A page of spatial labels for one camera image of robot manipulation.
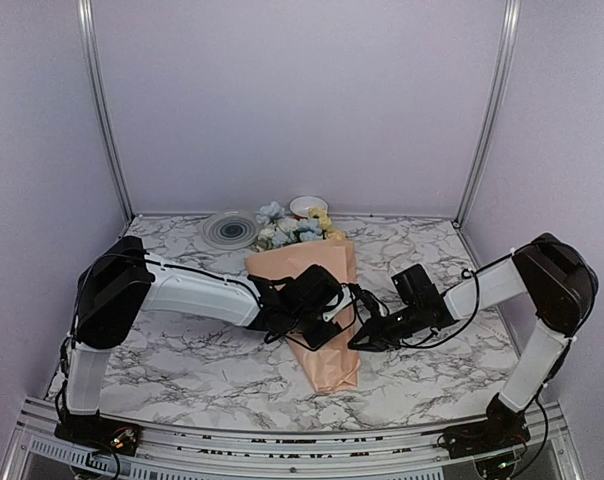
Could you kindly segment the yellow fake flower stem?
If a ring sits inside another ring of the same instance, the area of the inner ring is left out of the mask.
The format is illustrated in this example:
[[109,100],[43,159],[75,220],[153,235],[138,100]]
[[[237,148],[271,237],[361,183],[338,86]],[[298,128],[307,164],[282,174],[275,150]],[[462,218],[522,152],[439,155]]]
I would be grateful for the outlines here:
[[322,230],[325,239],[340,241],[346,239],[346,234],[334,226],[326,208],[310,208],[308,215],[310,219],[315,219],[318,221],[318,226]]

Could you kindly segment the peach wrapping paper sheet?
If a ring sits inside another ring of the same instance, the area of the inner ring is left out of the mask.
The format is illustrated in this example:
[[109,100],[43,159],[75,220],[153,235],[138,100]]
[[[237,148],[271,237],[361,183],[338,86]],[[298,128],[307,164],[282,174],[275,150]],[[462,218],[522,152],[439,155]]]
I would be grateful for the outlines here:
[[[349,240],[320,240],[298,243],[253,254],[245,259],[248,273],[278,280],[297,277],[307,267],[320,265],[339,282],[357,282],[354,243]],[[358,384],[359,354],[348,348],[355,334],[355,314],[351,306],[337,314],[338,325],[346,329],[316,352],[290,341],[292,352],[315,392],[329,394],[355,388]]]

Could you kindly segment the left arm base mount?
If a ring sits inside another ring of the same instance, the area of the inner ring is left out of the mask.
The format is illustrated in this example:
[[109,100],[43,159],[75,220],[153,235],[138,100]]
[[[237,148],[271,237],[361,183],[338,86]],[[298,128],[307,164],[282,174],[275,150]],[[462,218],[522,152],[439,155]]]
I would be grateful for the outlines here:
[[119,455],[134,456],[141,439],[142,427],[135,423],[93,415],[74,415],[59,408],[55,436],[61,440],[96,447]]

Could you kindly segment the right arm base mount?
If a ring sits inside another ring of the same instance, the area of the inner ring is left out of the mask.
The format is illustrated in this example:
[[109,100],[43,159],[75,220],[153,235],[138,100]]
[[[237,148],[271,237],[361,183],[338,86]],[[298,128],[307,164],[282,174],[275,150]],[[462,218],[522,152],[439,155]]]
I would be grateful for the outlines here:
[[457,459],[524,445],[530,439],[524,412],[515,412],[494,397],[484,420],[447,427],[437,445],[446,449],[451,459]]

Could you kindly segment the blue fake flower stem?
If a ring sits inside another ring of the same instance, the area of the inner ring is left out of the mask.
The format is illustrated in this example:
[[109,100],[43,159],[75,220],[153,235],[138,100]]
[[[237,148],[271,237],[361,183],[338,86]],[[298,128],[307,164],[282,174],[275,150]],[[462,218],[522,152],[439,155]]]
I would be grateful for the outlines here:
[[289,216],[286,209],[276,201],[262,206],[256,215],[256,220],[260,226],[260,231],[266,226],[275,225],[284,231],[293,232],[297,238],[295,244],[325,239],[317,220],[296,219]]

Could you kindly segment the white fake rose stem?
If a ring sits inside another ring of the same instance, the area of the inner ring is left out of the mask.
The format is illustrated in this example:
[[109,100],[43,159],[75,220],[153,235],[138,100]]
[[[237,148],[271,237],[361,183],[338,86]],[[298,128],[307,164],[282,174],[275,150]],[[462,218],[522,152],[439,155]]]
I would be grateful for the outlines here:
[[275,225],[270,225],[258,233],[254,248],[258,252],[264,252],[293,245],[296,242],[297,238],[293,232],[287,232]]

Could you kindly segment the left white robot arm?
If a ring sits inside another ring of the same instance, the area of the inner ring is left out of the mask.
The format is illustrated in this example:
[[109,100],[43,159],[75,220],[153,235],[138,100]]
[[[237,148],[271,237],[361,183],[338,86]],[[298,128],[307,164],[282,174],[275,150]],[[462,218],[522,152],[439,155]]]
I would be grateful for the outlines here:
[[210,318],[262,332],[268,343],[286,338],[317,351],[343,332],[337,317],[354,299],[349,285],[317,264],[277,280],[223,276],[169,263],[125,236],[78,279],[61,360],[68,426],[88,445],[107,438],[108,423],[97,414],[102,381],[112,350],[141,312]]

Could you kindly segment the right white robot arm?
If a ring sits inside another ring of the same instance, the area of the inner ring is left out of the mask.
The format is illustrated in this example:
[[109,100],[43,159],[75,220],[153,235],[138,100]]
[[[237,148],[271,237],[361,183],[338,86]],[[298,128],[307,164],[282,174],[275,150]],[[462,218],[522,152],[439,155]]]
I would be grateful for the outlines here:
[[545,232],[496,260],[468,269],[440,290],[426,268],[414,264],[392,283],[402,307],[390,311],[370,292],[353,287],[356,309],[366,308],[348,346],[354,351],[435,350],[460,336],[486,310],[520,303],[531,316],[518,361],[491,403],[477,438],[497,448],[516,431],[524,412],[551,381],[578,332],[592,315],[599,279],[572,245]]

